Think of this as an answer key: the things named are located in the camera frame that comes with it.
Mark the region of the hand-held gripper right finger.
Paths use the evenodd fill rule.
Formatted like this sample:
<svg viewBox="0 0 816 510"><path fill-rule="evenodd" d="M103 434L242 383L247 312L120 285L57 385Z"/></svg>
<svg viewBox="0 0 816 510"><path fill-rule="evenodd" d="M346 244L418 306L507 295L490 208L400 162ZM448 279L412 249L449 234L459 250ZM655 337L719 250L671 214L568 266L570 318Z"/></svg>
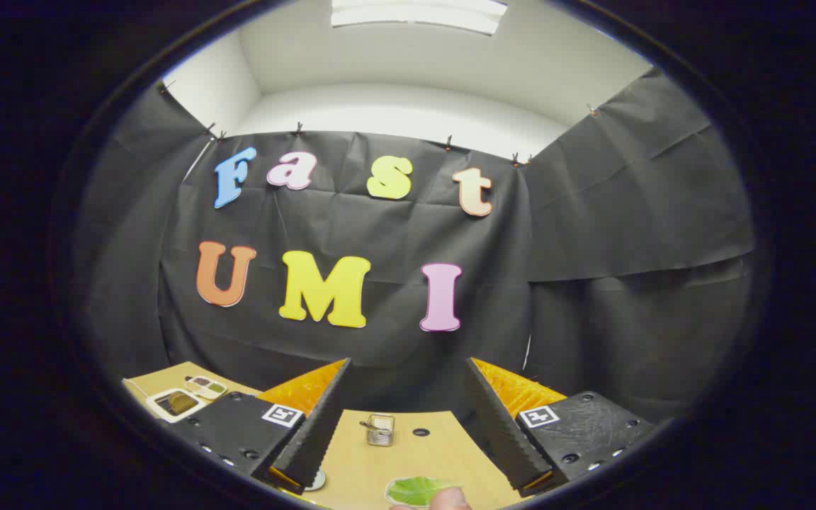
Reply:
<svg viewBox="0 0 816 510"><path fill-rule="evenodd" d="M468 358L465 388L492 457L521 496L535 496L621 458L655 425L596 392L564 396Z"/></svg>

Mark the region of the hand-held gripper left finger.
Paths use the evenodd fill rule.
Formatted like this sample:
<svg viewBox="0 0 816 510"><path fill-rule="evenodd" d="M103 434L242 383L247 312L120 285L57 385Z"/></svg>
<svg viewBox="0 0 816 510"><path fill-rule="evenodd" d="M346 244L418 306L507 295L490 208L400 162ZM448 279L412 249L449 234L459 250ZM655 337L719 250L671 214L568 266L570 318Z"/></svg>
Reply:
<svg viewBox="0 0 816 510"><path fill-rule="evenodd" d="M163 429L221 468L303 494L342 416L351 365L341 359L258 396L231 392Z"/></svg>

